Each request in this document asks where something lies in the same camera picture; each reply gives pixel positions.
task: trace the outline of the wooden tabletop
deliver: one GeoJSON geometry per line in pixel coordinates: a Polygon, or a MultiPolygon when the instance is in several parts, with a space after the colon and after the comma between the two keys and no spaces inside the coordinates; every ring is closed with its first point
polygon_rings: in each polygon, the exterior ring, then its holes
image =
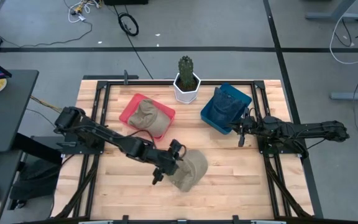
{"type": "MultiPolygon", "coordinates": [[[[280,80],[264,81],[271,115],[290,121],[280,80]]],[[[92,111],[97,82],[81,82],[76,106],[83,108],[88,116],[92,111]]],[[[184,105],[176,101],[172,86],[112,86],[106,117],[109,128],[123,135],[134,132],[118,117],[133,95],[141,93],[176,111],[173,124],[164,138],[156,142],[157,147],[168,149],[175,138],[189,150],[202,151],[209,167],[190,192],[182,193],[166,178],[152,185],[153,165],[128,159],[115,146],[107,144],[99,160],[91,219],[120,220],[123,215],[129,215],[131,220],[230,220],[233,215],[245,220],[273,218],[264,162],[256,138],[247,135],[244,147],[238,148],[239,136],[235,132],[223,135],[200,118],[200,111],[213,96],[214,87],[201,85],[197,99],[184,105]]],[[[249,86],[235,87],[252,97],[249,86]]],[[[259,91],[258,95],[263,115],[259,91]]],[[[100,120],[101,108],[98,111],[97,121],[100,120]]],[[[288,190],[306,212],[313,214],[300,159],[294,154],[282,154],[280,158],[288,190]]],[[[77,189],[82,159],[81,155],[74,156],[60,171],[52,216],[62,210],[77,189]]],[[[278,189],[276,193],[280,214],[283,215],[282,197],[278,189]]]]}

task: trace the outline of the khaki hat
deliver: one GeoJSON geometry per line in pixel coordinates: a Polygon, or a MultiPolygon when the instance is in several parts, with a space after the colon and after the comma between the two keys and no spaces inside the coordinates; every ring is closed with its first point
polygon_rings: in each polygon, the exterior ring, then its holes
{"type": "Polygon", "coordinates": [[[129,117],[128,124],[137,129],[150,131],[153,137],[160,137],[167,130],[169,117],[153,105],[151,99],[142,100],[135,113],[129,117]]]}
{"type": "Polygon", "coordinates": [[[188,192],[192,186],[203,178],[207,169],[208,161],[199,150],[189,150],[182,161],[177,161],[178,169],[168,180],[182,192],[188,192]]]}

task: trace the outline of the red tray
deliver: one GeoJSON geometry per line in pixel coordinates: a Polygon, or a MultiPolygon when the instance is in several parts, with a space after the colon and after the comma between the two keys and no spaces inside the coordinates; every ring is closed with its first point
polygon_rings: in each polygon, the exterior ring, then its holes
{"type": "MultiPolygon", "coordinates": [[[[133,127],[132,125],[129,125],[128,124],[128,119],[129,117],[131,117],[135,111],[137,110],[137,108],[139,107],[139,104],[142,100],[144,99],[150,99],[149,97],[147,96],[144,96],[140,93],[136,93],[134,95],[134,97],[132,97],[132,99],[130,100],[130,102],[128,103],[128,105],[125,107],[124,111],[121,113],[121,115],[119,116],[119,120],[122,121],[124,124],[128,125],[129,127],[131,128],[134,128],[136,129],[135,127],[133,127]]],[[[169,126],[172,124],[173,122],[173,119],[175,117],[175,110],[174,109],[171,109],[155,100],[153,100],[153,105],[158,108],[160,111],[164,112],[170,119],[170,122],[169,122],[169,125],[168,125],[168,128],[169,126]]],[[[160,137],[154,137],[155,140],[161,140],[165,133],[167,132],[167,130],[165,130],[165,132],[160,136],[160,137]]]]}

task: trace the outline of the white hexagonal pot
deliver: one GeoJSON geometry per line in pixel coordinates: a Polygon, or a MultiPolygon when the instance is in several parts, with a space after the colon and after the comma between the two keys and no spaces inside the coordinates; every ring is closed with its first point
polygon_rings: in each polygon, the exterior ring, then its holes
{"type": "Polygon", "coordinates": [[[179,87],[176,84],[177,79],[179,78],[179,73],[175,78],[175,81],[173,81],[173,87],[175,88],[175,96],[177,98],[177,101],[179,101],[180,103],[189,104],[197,98],[198,89],[200,88],[201,80],[194,72],[193,72],[193,76],[197,79],[198,82],[197,89],[194,91],[185,92],[179,89],[179,87]]]}

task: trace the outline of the blue bowl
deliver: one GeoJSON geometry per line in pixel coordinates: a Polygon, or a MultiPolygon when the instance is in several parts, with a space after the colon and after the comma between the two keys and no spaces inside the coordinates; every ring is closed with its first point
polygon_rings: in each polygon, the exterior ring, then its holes
{"type": "MultiPolygon", "coordinates": [[[[219,87],[222,91],[225,91],[227,94],[231,95],[233,98],[241,100],[245,106],[239,110],[239,112],[234,117],[233,121],[240,119],[241,115],[244,113],[246,107],[248,107],[252,101],[252,98],[243,94],[240,90],[234,88],[232,85],[228,83],[223,83],[221,87],[219,87]]],[[[232,128],[229,127],[220,127],[219,125],[213,123],[209,117],[209,109],[212,107],[212,99],[205,105],[205,107],[201,110],[201,119],[211,125],[214,129],[218,130],[222,134],[229,134],[232,131],[232,128]]]]}

